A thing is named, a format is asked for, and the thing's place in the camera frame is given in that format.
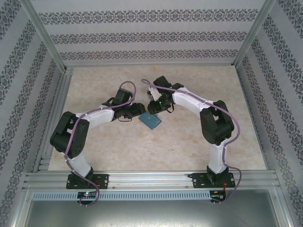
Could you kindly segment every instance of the small block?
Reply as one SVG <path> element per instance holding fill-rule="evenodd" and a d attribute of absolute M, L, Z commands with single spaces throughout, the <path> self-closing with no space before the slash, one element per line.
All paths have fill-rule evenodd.
<path fill-rule="evenodd" d="M 162 122 L 157 116 L 151 115 L 147 111 L 140 115 L 139 120 L 151 130 L 154 130 Z"/>

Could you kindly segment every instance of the wall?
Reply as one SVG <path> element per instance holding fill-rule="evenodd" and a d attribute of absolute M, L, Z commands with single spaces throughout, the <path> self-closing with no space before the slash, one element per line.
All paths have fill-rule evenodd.
<path fill-rule="evenodd" d="M 0 227 L 31 172 L 61 76 L 17 0 L 0 2 Z"/>
<path fill-rule="evenodd" d="M 232 63 L 264 0 L 34 0 L 65 64 Z"/>
<path fill-rule="evenodd" d="M 238 68 L 267 163 L 303 226 L 303 1 L 278 0 Z"/>

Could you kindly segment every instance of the beige marble floor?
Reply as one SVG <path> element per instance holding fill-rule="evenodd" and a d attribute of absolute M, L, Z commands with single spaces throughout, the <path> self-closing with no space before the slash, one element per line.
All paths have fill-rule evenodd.
<path fill-rule="evenodd" d="M 100 106 L 115 96 L 125 80 L 137 85 L 136 102 L 147 107 L 147 86 L 140 80 L 154 81 L 161 75 L 203 98 L 223 100 L 241 126 L 240 138 L 229 146 L 228 164 L 240 169 L 266 169 L 233 66 L 76 68 L 64 111 L 79 113 Z M 162 112 L 158 116 L 162 123 L 153 131 L 137 117 L 132 122 L 114 121 L 92 129 L 84 148 L 87 162 L 94 170 L 206 170 L 209 145 L 202 136 L 199 117 L 181 106 L 172 114 Z M 68 170 L 63 155 L 55 150 L 49 170 Z"/>

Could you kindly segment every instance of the aluminum frame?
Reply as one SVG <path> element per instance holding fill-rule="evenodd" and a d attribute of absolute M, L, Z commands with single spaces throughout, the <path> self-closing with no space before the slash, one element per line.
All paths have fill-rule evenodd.
<path fill-rule="evenodd" d="M 167 172 L 101 172 L 109 174 L 108 189 L 101 192 L 147 192 L 147 191 L 200 191 L 221 190 L 222 188 L 194 189 L 192 179 L 187 175 L 206 171 L 167 171 Z M 239 180 L 239 173 L 232 171 L 235 182 Z M 83 192 L 85 190 L 66 189 L 69 171 L 47 171 L 27 173 L 21 197 L 17 204 L 11 227 L 23 227 L 29 212 L 35 192 Z M 246 170 L 242 172 L 242 181 L 238 190 L 266 189 L 269 191 L 274 210 L 281 227 L 293 227 L 293 221 L 284 199 L 281 185 L 274 170 Z"/>
<path fill-rule="evenodd" d="M 66 65 L 63 62 L 63 59 L 58 52 L 55 44 L 53 43 L 50 35 L 48 34 L 41 18 L 39 17 L 39 14 L 37 13 L 35 7 L 33 6 L 33 3 L 31 0 L 20 0 L 20 3 L 22 5 L 22 8 L 27 13 L 28 17 L 30 18 L 31 22 L 35 26 L 40 38 L 46 45 L 48 51 L 50 52 L 51 56 L 53 57 L 53 60 L 55 61 L 56 65 L 60 69 L 61 72 L 63 72 L 66 69 Z"/>
<path fill-rule="evenodd" d="M 47 171 L 48 169 L 53 150 L 52 145 L 49 143 L 49 138 L 51 137 L 54 129 L 56 128 L 57 122 L 62 115 L 73 71 L 74 69 L 66 69 L 65 74 L 61 76 L 53 107 L 51 109 L 50 119 L 46 124 L 45 134 L 41 142 L 42 146 L 40 147 L 35 162 L 34 172 L 43 170 Z"/>
<path fill-rule="evenodd" d="M 241 64 L 241 61 L 243 60 L 246 52 L 250 48 L 250 45 L 254 41 L 254 39 L 257 36 L 258 31 L 262 28 L 262 24 L 265 21 L 266 17 L 268 16 L 271 8 L 273 7 L 276 0 L 265 0 L 259 13 L 257 14 L 257 17 L 253 23 L 253 25 L 250 28 L 250 31 L 246 35 L 243 44 L 241 45 L 232 65 L 235 66 L 236 69 Z"/>

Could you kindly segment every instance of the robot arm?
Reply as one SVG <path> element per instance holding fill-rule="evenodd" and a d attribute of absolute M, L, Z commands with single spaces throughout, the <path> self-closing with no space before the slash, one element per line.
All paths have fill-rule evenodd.
<path fill-rule="evenodd" d="M 203 98 L 201 99 L 205 102 L 201 102 L 188 95 L 191 92 L 183 85 L 179 83 L 171 85 L 164 76 L 157 78 L 154 81 L 154 85 L 176 89 L 180 92 L 150 87 L 148 94 L 152 96 L 153 99 L 148 105 L 150 114 L 156 114 L 165 110 L 168 111 L 169 108 L 176 104 L 181 105 L 200 116 L 202 134 L 210 143 L 210 160 L 207 166 L 207 177 L 215 184 L 215 182 L 224 177 L 228 172 L 228 168 L 222 160 L 223 147 L 231 137 L 234 125 L 230 116 L 205 104 L 205 102 L 221 107 L 227 111 L 225 103 L 221 100 L 213 102 Z"/>
<path fill-rule="evenodd" d="M 80 119 L 67 155 L 69 164 L 77 173 L 89 180 L 92 179 L 93 169 L 87 163 L 82 152 L 87 133 L 90 129 L 100 124 L 114 121 L 120 117 L 131 120 L 133 117 L 145 112 L 145 107 L 141 103 L 130 103 L 118 108 L 108 108 L 126 103 L 132 96 L 133 94 L 130 91 L 120 88 L 115 97 L 110 98 L 100 106 L 100 110 L 89 113 Z M 83 115 L 83 113 L 74 114 L 71 112 L 65 112 L 62 115 L 50 139 L 51 145 L 53 145 L 57 151 L 63 154 L 65 153 L 71 137 L 71 130 L 81 115 Z"/>

